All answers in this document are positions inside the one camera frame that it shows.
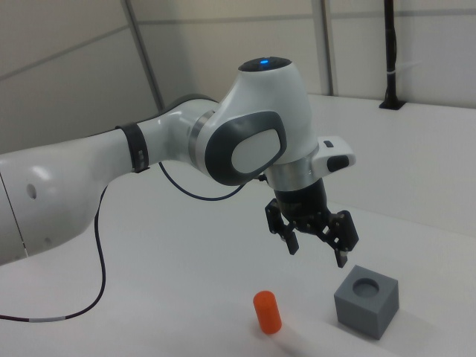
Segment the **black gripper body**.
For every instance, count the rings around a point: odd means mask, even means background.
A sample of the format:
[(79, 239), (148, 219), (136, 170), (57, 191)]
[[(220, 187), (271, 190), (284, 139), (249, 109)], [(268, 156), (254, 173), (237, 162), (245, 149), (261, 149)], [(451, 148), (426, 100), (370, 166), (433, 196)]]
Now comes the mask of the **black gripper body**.
[(280, 212), (303, 233), (319, 234), (328, 225), (329, 209), (322, 179), (300, 190), (274, 191)]

